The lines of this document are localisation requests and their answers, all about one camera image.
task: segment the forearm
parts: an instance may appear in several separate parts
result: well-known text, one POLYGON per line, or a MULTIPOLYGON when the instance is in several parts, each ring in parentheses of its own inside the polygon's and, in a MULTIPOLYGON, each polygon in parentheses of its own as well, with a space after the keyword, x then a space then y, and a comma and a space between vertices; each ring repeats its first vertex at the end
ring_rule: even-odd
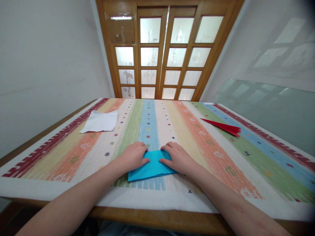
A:
POLYGON ((17 235, 70 235, 124 170, 113 161, 40 210, 17 235))
POLYGON ((188 174, 206 193, 237 235, 290 235, 257 207, 196 164, 188 174))

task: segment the blue stripe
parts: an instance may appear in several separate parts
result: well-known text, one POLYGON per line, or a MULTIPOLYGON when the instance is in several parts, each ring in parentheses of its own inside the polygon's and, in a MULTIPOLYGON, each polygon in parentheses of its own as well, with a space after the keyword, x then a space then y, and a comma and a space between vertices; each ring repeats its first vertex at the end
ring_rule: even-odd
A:
MULTIPOLYGON (((158 124, 155 111, 155 101, 150 99, 143 100, 142 116, 139 128, 138 141, 144 142, 149 151, 156 151, 159 149, 158 140, 158 124)), ((136 181, 132 184, 132 188, 165 190, 164 178, 156 177, 146 180, 136 181)))
POLYGON ((220 111, 213 105, 205 105, 204 103, 200 103, 205 106, 209 111, 215 114, 217 117, 221 118, 226 124, 233 125, 241 128, 240 135, 247 139, 251 144, 259 148, 263 153, 265 153, 268 157, 270 157, 274 162, 276 162, 280 167, 285 169, 288 173, 290 173, 296 180, 300 181, 304 186, 306 186, 312 192, 315 192, 314 184, 315 175, 311 173, 308 169, 303 168, 295 161, 291 160, 290 157, 286 156, 284 153, 279 151, 277 148, 273 147, 263 138, 259 137, 257 134, 252 132, 251 130, 244 127, 242 124, 237 123, 233 120, 229 115, 220 111))

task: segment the red paper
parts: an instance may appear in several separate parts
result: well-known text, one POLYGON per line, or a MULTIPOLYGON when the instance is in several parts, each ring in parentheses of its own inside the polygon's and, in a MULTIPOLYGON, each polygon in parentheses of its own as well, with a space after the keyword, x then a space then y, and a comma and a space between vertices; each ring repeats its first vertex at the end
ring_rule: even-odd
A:
POLYGON ((236 127, 236 126, 231 126, 231 125, 227 125, 227 124, 222 124, 222 123, 219 123, 219 122, 215 122, 215 121, 210 121, 210 120, 206 120, 206 119, 203 119, 201 118, 202 120, 214 125, 214 126, 217 126, 221 129, 224 129, 225 131, 239 137, 240 135, 238 133, 241 132, 241 128, 239 127, 236 127))

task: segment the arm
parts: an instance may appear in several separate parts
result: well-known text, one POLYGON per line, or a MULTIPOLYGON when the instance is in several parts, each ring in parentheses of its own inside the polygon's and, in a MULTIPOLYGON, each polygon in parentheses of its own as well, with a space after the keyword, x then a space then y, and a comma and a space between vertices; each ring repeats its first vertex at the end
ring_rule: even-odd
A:
POLYGON ((144 143, 129 145, 120 157, 47 204, 17 235, 70 235, 116 179, 150 161, 142 158, 147 150, 144 143))
POLYGON ((168 151, 172 160, 159 161, 192 178, 237 235, 290 235, 272 218, 197 164, 179 144, 169 142, 161 149, 168 151))

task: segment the white wall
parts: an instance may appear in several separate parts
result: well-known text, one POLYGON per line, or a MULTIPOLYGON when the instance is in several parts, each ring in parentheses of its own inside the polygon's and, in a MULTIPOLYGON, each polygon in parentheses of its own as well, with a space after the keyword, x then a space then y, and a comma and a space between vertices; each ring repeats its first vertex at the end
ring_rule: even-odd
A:
POLYGON ((0 1, 0 158, 114 96, 91 3, 95 13, 93 0, 0 1))
POLYGON ((300 0, 246 0, 200 101, 211 102, 229 79, 315 92, 313 20, 300 0), (289 39, 299 29, 298 22, 303 26, 294 40, 277 43, 286 25, 289 30, 284 34, 289 39), (285 49, 274 56, 278 48, 285 49))

